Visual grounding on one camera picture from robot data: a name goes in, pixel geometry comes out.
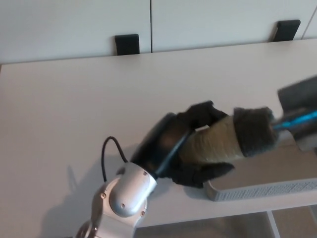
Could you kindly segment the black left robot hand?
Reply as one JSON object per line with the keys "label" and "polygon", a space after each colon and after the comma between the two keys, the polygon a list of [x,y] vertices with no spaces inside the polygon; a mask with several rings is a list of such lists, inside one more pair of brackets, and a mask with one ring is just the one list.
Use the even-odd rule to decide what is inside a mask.
{"label": "black left robot hand", "polygon": [[202,188],[206,181],[226,175],[234,166],[224,162],[208,165],[185,162],[180,157],[180,149],[197,128],[213,125],[226,116],[212,101],[192,105],[177,114],[168,113],[149,131],[131,162],[154,179],[169,178],[175,184]]}

